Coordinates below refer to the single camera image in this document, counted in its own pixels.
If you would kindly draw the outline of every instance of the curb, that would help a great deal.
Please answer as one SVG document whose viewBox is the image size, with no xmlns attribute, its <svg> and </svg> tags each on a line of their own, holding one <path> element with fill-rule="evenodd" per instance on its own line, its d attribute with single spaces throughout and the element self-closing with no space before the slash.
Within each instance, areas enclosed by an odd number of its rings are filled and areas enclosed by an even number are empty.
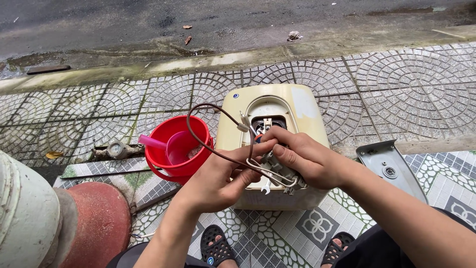
<svg viewBox="0 0 476 268">
<path fill-rule="evenodd" d="M 232 71 L 247 67 L 309 58 L 332 58 L 369 51 L 399 50 L 428 45 L 476 41 L 476 25 L 366 36 L 323 38 L 317 42 L 281 45 L 172 61 L 139 62 L 0 80 L 0 95 L 144 80 L 191 72 Z"/>
</svg>

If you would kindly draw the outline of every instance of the pink plastic scoop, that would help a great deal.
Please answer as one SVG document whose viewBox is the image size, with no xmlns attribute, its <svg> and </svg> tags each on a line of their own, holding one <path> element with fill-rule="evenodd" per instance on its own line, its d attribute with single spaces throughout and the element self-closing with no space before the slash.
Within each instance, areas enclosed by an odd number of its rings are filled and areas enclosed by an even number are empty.
<svg viewBox="0 0 476 268">
<path fill-rule="evenodd" d="M 165 155 L 167 156 L 167 158 L 169 160 L 169 164 L 170 165 L 178 165 L 178 164 L 181 164 L 183 162 L 186 162 L 186 161 L 190 160 L 190 158 L 187 156 L 187 153 L 181 152 L 177 149 L 173 150 L 171 148 L 179 148 L 179 146 L 177 146 L 177 144 L 179 144 L 180 140 L 182 140 L 187 135 L 190 135 L 190 133 L 188 131 L 180 131 L 180 132 L 177 132 L 177 133 L 173 134 L 170 137 L 169 141 L 167 141 L 167 143 L 163 143 L 163 142 L 158 141 L 156 139 L 153 139 L 149 136 L 145 136 L 145 135 L 141 134 L 139 136 L 138 142 L 142 143 L 142 144 L 145 144 L 147 146 L 152 146 L 152 147 L 155 147 L 157 149 L 164 150 Z"/>
</svg>

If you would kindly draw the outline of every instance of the sandal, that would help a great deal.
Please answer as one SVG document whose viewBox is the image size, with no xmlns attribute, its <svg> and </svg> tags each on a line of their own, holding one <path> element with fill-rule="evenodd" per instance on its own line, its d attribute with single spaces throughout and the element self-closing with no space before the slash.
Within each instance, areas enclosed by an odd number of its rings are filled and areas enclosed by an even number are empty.
<svg viewBox="0 0 476 268">
<path fill-rule="evenodd" d="M 342 246 L 338 246 L 333 239 L 339 239 L 342 242 Z M 324 256 L 322 257 L 321 265 L 323 264 L 334 264 L 337 261 L 342 253 L 344 253 L 343 248 L 348 247 L 350 243 L 354 242 L 355 238 L 346 232 L 337 233 L 331 240 L 324 252 Z"/>
<path fill-rule="evenodd" d="M 210 225 L 203 231 L 200 251 L 202 253 L 202 260 L 214 267 L 217 267 L 224 260 L 235 260 L 235 255 L 225 238 L 225 233 L 218 225 Z"/>
</svg>

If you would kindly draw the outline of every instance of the dry leaf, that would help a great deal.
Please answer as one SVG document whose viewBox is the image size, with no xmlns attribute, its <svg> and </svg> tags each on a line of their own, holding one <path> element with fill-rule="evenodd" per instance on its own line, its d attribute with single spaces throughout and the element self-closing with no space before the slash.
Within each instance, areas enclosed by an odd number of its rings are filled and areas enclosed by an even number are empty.
<svg viewBox="0 0 476 268">
<path fill-rule="evenodd" d="M 62 156 L 63 154 L 64 153 L 62 153 L 62 152 L 51 151 L 51 152 L 47 152 L 45 156 L 49 159 L 56 159 L 56 158 Z"/>
<path fill-rule="evenodd" d="M 189 35 L 187 38 L 185 38 L 185 45 L 188 45 L 188 43 L 190 43 L 190 40 L 192 40 L 191 35 Z"/>
</svg>

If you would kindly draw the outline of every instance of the wire connector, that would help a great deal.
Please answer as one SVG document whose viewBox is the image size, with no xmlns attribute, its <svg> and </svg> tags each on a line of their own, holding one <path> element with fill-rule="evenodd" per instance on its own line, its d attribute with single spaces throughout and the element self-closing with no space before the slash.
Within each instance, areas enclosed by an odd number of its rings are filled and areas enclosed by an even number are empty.
<svg viewBox="0 0 476 268">
<path fill-rule="evenodd" d="M 246 126 L 246 125 L 244 125 L 244 124 L 242 124 L 242 123 L 238 123 L 237 129 L 239 129 L 241 132 L 246 133 L 246 132 L 249 131 L 249 126 Z"/>
<path fill-rule="evenodd" d="M 249 121 L 249 118 L 244 115 L 241 111 L 239 111 L 240 115 L 241 115 L 241 122 L 247 126 L 247 127 L 250 127 L 251 126 L 251 122 Z"/>
</svg>

